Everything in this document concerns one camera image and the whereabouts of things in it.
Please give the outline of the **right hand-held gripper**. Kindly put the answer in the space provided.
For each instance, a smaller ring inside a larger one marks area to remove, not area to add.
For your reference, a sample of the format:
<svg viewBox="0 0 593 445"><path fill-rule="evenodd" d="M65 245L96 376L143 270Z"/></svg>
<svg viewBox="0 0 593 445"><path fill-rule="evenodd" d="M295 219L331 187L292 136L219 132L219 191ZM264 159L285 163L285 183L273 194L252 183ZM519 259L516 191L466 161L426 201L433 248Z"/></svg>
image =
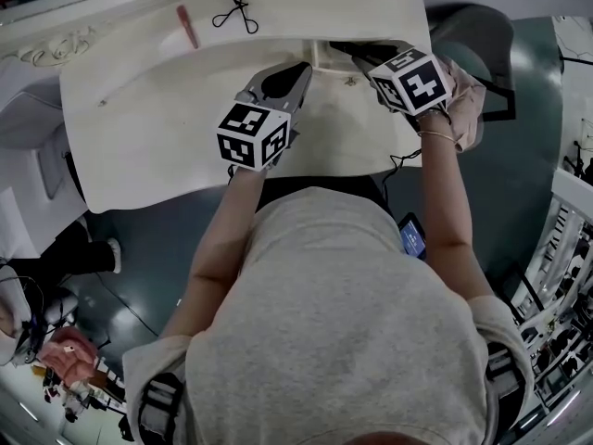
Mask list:
<svg viewBox="0 0 593 445"><path fill-rule="evenodd" d="M381 63L358 56L352 62L388 108L417 116L448 100L448 82L432 53L402 40L369 42L365 49Z"/></svg>

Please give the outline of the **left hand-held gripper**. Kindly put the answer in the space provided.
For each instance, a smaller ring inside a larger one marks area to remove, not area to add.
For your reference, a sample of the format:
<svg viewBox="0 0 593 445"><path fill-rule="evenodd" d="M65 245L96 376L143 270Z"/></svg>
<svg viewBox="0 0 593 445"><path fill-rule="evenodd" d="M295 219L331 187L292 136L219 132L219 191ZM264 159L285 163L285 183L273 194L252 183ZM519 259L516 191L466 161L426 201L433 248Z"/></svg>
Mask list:
<svg viewBox="0 0 593 445"><path fill-rule="evenodd" d="M258 72L216 120L221 158L254 172L275 165L297 136L295 126L311 79L312 67L305 61Z"/></svg>

